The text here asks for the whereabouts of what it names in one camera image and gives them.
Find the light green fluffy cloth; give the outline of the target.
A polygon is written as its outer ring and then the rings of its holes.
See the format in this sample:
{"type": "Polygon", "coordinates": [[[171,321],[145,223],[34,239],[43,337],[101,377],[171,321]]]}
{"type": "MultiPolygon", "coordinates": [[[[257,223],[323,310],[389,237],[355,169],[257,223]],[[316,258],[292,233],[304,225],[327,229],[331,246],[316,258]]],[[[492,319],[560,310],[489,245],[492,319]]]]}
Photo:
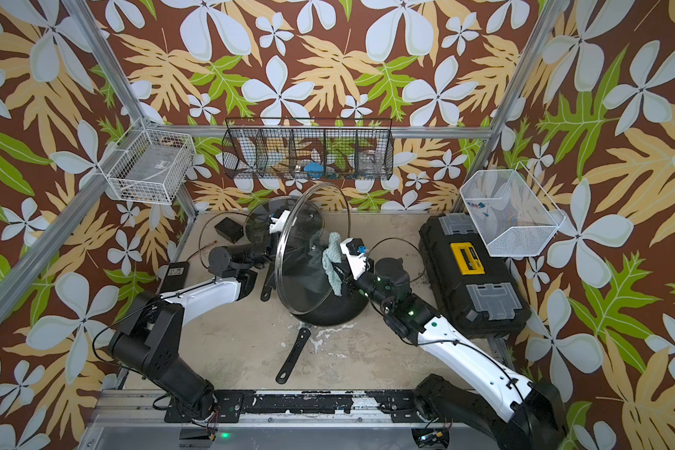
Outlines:
{"type": "Polygon", "coordinates": [[[322,252],[322,268],[335,296],[342,296],[342,281],[335,268],[335,265],[341,262],[341,235],[332,232],[328,237],[327,248],[322,252]]]}

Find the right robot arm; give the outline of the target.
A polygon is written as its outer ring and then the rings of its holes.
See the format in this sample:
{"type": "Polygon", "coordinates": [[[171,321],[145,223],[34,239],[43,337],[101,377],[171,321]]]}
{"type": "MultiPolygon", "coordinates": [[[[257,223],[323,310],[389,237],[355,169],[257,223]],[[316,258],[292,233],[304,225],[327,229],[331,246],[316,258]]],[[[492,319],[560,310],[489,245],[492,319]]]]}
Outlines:
{"type": "Polygon", "coordinates": [[[483,352],[416,295],[399,259],[377,271],[364,256],[325,262],[333,286],[365,296],[385,324],[405,343],[436,357],[470,387],[458,388],[429,375],[414,391],[427,421],[461,423],[491,438],[501,449],[556,449],[568,435],[566,409],[550,382],[533,382],[483,352]]]}

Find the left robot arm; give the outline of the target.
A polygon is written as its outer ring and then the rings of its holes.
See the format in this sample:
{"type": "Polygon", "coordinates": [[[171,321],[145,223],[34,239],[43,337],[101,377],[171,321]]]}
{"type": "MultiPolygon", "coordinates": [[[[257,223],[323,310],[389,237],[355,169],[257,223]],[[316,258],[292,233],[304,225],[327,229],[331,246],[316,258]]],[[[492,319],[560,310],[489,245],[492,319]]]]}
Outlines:
{"type": "Polygon", "coordinates": [[[213,279],[166,294],[140,294],[117,324],[107,352],[116,362],[165,391],[187,422],[206,423],[219,407],[213,384],[179,355],[183,327],[203,314],[251,293],[256,268],[275,259],[281,234],[266,232],[255,243],[214,247],[208,255],[213,279]]]}

